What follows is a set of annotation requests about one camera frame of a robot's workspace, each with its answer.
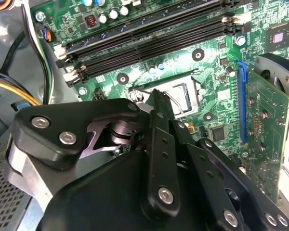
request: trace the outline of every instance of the black ram slot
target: black ram slot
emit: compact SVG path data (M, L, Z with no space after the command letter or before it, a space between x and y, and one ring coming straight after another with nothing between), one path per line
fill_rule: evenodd
M196 9L183 13L181 15L177 15L174 18L167 20L160 20L155 25L142 27L134 32L124 33L121 36L116 36L114 38L107 39L105 41L97 41L92 43L86 47L82 47L81 49L68 52L67 54L72 54L74 57L78 58L78 56L86 56L91 53L99 52L102 50L106 50L118 45L125 44L134 39L139 39L141 37L147 36L154 32L160 31L162 29L180 25L184 22L188 22L190 20L194 20L195 18L207 15L213 12L221 12L222 11L222 2L213 2L206 3L204 6L197 6Z
M115 46L123 45L123 44L126 44L126 43L134 40L134 39L140 39L140 38L143 38L143 37L145 37L147 35L150 35L150 34L152 34L154 32L161 31L161 30L163 30L165 28L168 28L168 27L171 27L171 26L175 26L175 25L179 25L179 24L182 24L182 23L186 23L188 21L191 21L191 20L194 20L196 18L199 18L199 17L201 17L203 15L206 15L206 14L209 14L209 13L213 13L215 11L217 12L220 9L221 9L220 7L217 9L216 6L210 6L207 9L198 8L197 11L191 13L191 16L189 16L188 14L182 15L181 17L174 18L172 20L168 20L168 21L166 21L166 22L164 22L162 24L159 23L156 26L150 26L148 28L144 28L143 30L136 31L136 32L134 32L132 34L127 34L127 35L124 35L122 37L113 38L110 41L107 41L105 43L96 44L96 45L94 45L94 47L89 47L87 49L84 48L84 49L82 49L79 52L75 52L75 55L80 58L80 57L83 57L83 56L87 56L87 55L89 55L91 53L96 53L96 52L99 52L99 51L110 49L110 48L115 47Z
M142 51L149 51L151 49L157 49L161 46L164 46L169 43L175 43L176 41L181 41L182 39L188 39L193 36L201 35L206 31L210 31L213 29L217 29L218 27L222 27L223 23L220 20L215 20L209 23L202 23L200 25L191 27L189 29L175 32L175 34L167 35L162 38L157 38L152 40L151 42L139 45L135 48L129 48L127 50L123 50L120 52L114 52L111 55L105 55L102 58L96 58L92 61L86 61L82 65L86 66L87 68L91 68L92 66L101 67L106 64L110 64L113 62L120 62L122 59L129 58L129 56L136 56L139 55Z
M178 41L176 43L170 43L167 46L164 46L160 49L154 50L154 52L151 53L147 53L144 56L142 56L141 54L139 54L136 57L130 57L128 59L124 59L122 60L122 62L120 62L119 64L115 65L115 64L108 64L105 65L103 67L100 68L95 68L95 69L86 69L85 71L80 71L79 73L79 80L78 81L74 81L74 82L68 82L68 85L71 87L74 84L81 82L81 81L86 81L92 77L95 76L99 76L99 75L103 75L105 73L109 73L111 71L115 71L124 67L127 67L129 65L133 65L136 64L138 62L142 62L169 52L173 52L173 51L177 51L179 49L182 49L184 47L188 47L191 46L193 44L197 44L197 43L201 43L207 40L211 40L214 38L218 38L220 36L224 36L227 33L223 30L216 29L210 32L205 32L199 36L197 36L194 39L182 39L181 41Z

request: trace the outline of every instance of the metal screw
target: metal screw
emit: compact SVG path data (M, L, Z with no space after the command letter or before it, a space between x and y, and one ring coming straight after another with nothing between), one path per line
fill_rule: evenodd
M265 213L265 217L271 225L277 226L277 222L271 214Z
M31 123L33 126L35 126L36 128L47 128L50 125L50 122L48 119L38 116L35 117L31 120Z
M212 147L212 144L209 141L204 141L208 147Z
M59 135L59 140L66 145L73 145L77 141L77 137L74 133L69 131L64 131Z
M164 118L164 115L161 112L157 112L157 115L161 118Z
M235 215L230 212L229 210L225 210L223 212L223 216L225 217L226 221L234 228L238 226L238 221Z
M133 103L129 103L128 107L132 110L132 111L137 111L138 107L133 104Z
M278 220L280 221L280 223L282 223L282 225L288 227L288 222L286 221L286 219L284 219L281 215L277 215Z
M242 157L243 157L243 158L248 157L248 155L249 155L249 153L242 153Z
M87 89L85 89L85 88L79 88L78 89L78 93L79 93L79 95L85 95L85 94L87 94Z
M178 122L178 125L179 125L180 128L185 128L185 125L183 123L181 123L181 122Z
M172 204L173 203L173 195L171 191L165 187L161 187L158 190L158 196L165 204Z
M46 15L44 12L42 11L38 11L35 14L35 19L39 22L39 23L43 23L46 21Z

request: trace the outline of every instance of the black cable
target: black cable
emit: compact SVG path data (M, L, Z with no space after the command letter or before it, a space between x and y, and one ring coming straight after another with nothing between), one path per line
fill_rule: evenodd
M46 63L43 59L43 57L41 56L41 54L39 53L38 48L36 47L33 38L29 32L29 26L28 26L28 20L26 17L26 10L25 7L22 5L21 6L21 10L22 10L22 17L23 17L23 21L24 21L24 32L26 37L29 39L30 45L32 47L32 49L34 50L35 54L37 55L38 59L39 59L39 63L42 66L42 70L43 70L43 74L44 74L44 95L43 95L43 105L48 104L49 101L49 87L50 87L50 82L49 82L49 73L47 71L47 66Z
M24 91L25 93L27 93L28 95L32 96L32 94L23 86L21 85L19 82L17 82L15 79L13 79L12 77L2 74L0 73L0 80L3 80L17 88L19 88L20 90Z
M2 64L2 67L0 68L0 73L8 75L8 70L10 69L10 66L12 64L13 57L17 51L17 48L19 47L20 43L24 40L24 38L25 38L25 33L24 31L22 31L14 40L8 53L6 54L5 60Z

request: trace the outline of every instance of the integrated circuit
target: integrated circuit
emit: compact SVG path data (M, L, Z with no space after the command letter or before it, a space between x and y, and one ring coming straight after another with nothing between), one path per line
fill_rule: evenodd
M266 31L265 51L273 52L289 46L289 22L273 26Z
M211 129L211 137L214 142L222 141L225 139L224 126L215 127Z

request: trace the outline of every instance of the green circuit board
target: green circuit board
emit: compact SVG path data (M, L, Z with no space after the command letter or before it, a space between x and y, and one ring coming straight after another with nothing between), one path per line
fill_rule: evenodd
M109 8L95 6L94 9L93 7L87 9L86 12L93 10L98 15L104 12L105 9L110 10L114 6L118 7L120 2L120 0L109 1L106 4ZM176 2L179 1L142 0L142 11L132 8L129 17L139 17L142 14ZM65 44L92 33L91 31L82 31L75 21L76 16L83 15L78 11L79 4L80 1L53 0L32 9L33 13L37 11L46 12L47 25L59 35L58 41L51 44L51 46ZM75 89L83 101L104 98L131 99L130 92L132 89L145 88L148 84L177 78L180 75L192 77L204 90L202 100L199 102L197 112L181 117L180 120L194 128L191 133L196 140L203 137L205 133L228 156L235 155L239 157L246 166L247 175L271 200L276 201L278 172L281 168L285 134L285 131L282 132L282 130L286 125L276 123L274 126L272 125L273 127L266 126L268 127L267 131L261 133L257 137L258 140L254 141L255 143L244 144L240 137L238 79L237 76L229 76L225 69L232 67L234 71L237 71L238 61L246 63L252 69L256 63L256 57L266 52L272 52L289 59L289 0L253 1L237 7L235 12L251 12L250 31L233 37L215 38L96 76L85 83L76 84ZM64 21L66 16L70 20L69 23ZM120 20L122 21L112 22L113 24L107 26L114 26L124 21L122 17ZM274 43L272 38L281 41ZM198 49L204 51L204 57L200 61L195 61L193 52ZM127 82L120 83L118 76L122 74L128 77ZM251 76L253 79L250 84L263 82L256 75ZM255 94L255 91L251 92L249 88L248 94ZM283 97L282 101L278 101L282 106L278 106L279 109L276 111L279 111L280 114L277 114L276 118L282 114L286 116L289 109L289 98L282 92L274 92L273 95L275 98ZM249 123L258 117L259 115L255 110L249 110ZM255 145L259 148L260 141L271 139L271 135L274 134L270 132L272 130L279 133L281 145L278 147L267 145L265 154L255 155L251 147ZM269 153L269 150L272 149L276 151L274 154Z

